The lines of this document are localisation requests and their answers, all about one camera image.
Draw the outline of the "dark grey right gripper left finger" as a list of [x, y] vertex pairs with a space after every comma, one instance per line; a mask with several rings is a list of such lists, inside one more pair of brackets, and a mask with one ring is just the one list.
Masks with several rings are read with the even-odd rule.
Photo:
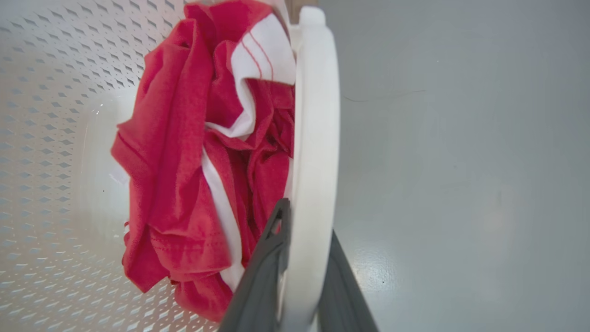
[[223, 321], [220, 332], [276, 332], [279, 328], [279, 277], [289, 262], [291, 208], [276, 203]]

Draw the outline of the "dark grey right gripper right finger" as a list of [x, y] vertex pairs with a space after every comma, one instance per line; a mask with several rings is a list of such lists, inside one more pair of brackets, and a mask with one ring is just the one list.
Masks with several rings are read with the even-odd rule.
[[318, 306], [321, 332], [377, 332], [378, 327], [335, 232]]

